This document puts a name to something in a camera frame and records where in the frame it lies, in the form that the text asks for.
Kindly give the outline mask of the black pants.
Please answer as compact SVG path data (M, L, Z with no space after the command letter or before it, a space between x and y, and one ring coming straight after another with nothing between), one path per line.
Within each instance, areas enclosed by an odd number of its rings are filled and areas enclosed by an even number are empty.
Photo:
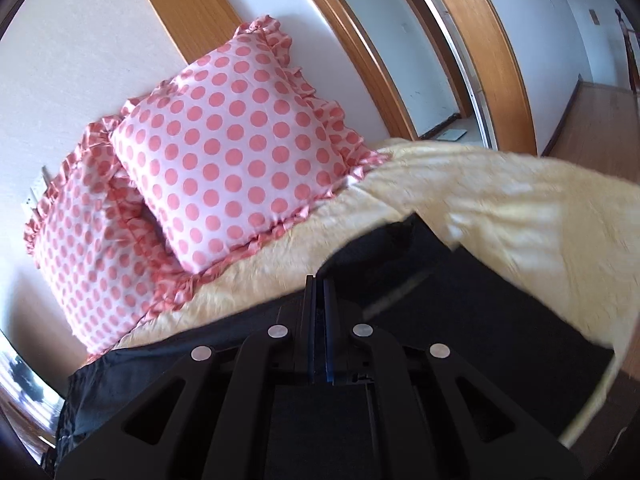
M578 479L560 435L610 365L589 341L418 216L313 275L361 310L368 381L297 371L297 292L70 381L60 479Z

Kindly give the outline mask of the wooden door frame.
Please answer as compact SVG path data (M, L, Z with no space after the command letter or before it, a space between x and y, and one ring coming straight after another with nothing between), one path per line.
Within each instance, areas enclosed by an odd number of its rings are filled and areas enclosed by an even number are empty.
M391 136L416 140L405 104L371 41L340 0L312 0L356 68ZM537 153L532 112L518 60L490 0L409 0L430 10L454 55L480 134L495 150Z

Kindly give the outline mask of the cream yellow bedspread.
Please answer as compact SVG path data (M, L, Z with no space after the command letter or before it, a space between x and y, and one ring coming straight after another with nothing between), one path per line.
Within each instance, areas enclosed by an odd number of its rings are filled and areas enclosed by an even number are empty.
M256 255L232 263L181 309L138 325L122 348L154 344L300 289L353 238L418 214L530 292L615 358L562 434L573 444L623 365L639 317L639 189L549 157L388 140L384 165L321 204Z

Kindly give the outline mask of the polka dot pillow near window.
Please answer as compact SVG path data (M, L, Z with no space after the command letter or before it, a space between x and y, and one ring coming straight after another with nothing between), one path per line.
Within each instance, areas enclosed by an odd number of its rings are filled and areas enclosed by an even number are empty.
M25 226L29 255L88 361L196 291L145 212L110 135L134 109L85 126Z

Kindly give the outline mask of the wall mirror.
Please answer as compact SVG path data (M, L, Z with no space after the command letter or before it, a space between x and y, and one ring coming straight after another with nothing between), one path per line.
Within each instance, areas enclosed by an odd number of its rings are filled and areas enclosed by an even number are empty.
M1 407L37 442L55 447L64 400L1 334Z

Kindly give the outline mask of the polka dot pillow near door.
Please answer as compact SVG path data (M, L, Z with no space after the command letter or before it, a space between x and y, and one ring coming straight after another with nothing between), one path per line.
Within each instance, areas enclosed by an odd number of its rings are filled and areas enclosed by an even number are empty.
M275 18L241 26L129 102L112 133L186 272L258 248L384 162L291 66L291 46Z

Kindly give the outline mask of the wooden wall panel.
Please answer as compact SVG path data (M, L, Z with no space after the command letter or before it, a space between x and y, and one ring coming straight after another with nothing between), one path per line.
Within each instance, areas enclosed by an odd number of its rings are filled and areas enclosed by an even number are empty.
M228 0L149 0L187 63L229 40L241 18Z

